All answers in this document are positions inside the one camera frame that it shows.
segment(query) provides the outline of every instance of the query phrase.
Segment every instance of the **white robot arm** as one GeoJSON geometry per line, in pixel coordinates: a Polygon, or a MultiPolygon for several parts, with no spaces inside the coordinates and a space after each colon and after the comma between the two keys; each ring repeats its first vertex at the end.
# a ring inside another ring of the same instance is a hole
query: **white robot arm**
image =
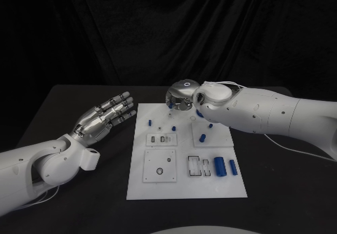
{"type": "Polygon", "coordinates": [[[87,148],[135,111],[129,93],[110,98],[80,116],[70,134],[57,140],[0,153],[0,216],[34,200],[50,188],[66,183],[79,167],[94,170],[99,153],[87,148]],[[40,180],[31,181],[31,166],[40,180]]]}
{"type": "Polygon", "coordinates": [[[236,85],[178,81],[167,91],[167,106],[188,110],[194,104],[211,123],[246,133],[300,139],[337,160],[337,102],[287,97],[264,89],[231,90],[223,84],[236,85]]]}

